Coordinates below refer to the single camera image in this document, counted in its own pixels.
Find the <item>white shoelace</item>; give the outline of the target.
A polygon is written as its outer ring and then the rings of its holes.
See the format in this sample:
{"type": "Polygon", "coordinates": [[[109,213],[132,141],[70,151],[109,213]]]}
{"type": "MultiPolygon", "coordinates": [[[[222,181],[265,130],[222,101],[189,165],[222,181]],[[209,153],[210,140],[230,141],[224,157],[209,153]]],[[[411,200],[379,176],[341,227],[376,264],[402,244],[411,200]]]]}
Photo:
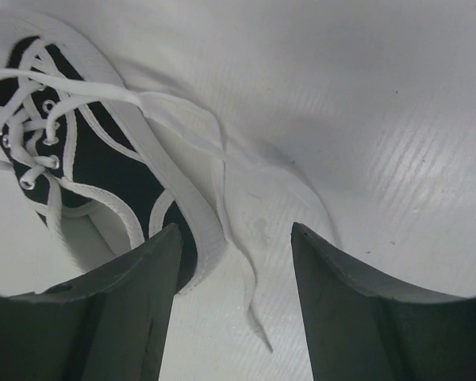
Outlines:
{"type": "Polygon", "coordinates": [[[215,116],[162,91],[125,88],[95,49],[30,36],[18,41],[0,67],[0,149],[23,195],[50,234],[80,269],[90,261],[67,238],[62,223],[106,208],[137,248],[165,225],[177,223],[189,269],[178,288],[198,284],[214,267],[223,244],[242,249],[230,225],[225,196],[228,169],[268,174],[309,208],[326,207],[311,183],[289,166],[253,152],[240,156],[215,116]],[[211,207],[150,129],[155,122],[212,160],[211,207]]]}

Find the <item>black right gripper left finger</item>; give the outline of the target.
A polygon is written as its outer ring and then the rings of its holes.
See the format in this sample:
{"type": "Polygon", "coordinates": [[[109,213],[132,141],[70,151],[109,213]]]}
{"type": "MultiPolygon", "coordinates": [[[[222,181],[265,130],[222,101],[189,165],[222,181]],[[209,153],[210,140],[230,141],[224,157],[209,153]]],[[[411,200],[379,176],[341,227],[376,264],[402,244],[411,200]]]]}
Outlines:
{"type": "Polygon", "coordinates": [[[0,296],[0,380],[156,380],[182,253],[176,225],[41,294],[0,296]]]}

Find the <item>black white canvas sneaker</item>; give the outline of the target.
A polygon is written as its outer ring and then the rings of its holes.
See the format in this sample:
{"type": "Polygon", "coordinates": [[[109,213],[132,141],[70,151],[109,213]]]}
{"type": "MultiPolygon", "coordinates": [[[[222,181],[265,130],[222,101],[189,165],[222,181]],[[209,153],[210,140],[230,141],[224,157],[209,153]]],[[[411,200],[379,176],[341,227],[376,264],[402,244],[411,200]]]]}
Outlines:
{"type": "Polygon", "coordinates": [[[218,265],[224,234],[149,118],[168,120],[82,34],[41,13],[0,9],[0,168],[82,271],[177,225],[185,294],[218,265]]]}

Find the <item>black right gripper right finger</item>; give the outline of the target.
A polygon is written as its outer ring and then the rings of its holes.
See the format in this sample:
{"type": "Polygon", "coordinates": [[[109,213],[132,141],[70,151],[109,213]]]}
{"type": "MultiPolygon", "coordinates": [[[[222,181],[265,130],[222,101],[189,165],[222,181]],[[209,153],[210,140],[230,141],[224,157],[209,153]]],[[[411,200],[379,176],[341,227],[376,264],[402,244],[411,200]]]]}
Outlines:
{"type": "Polygon", "coordinates": [[[396,279],[294,223],[292,257],[316,380],[476,380],[476,297],[396,279]]]}

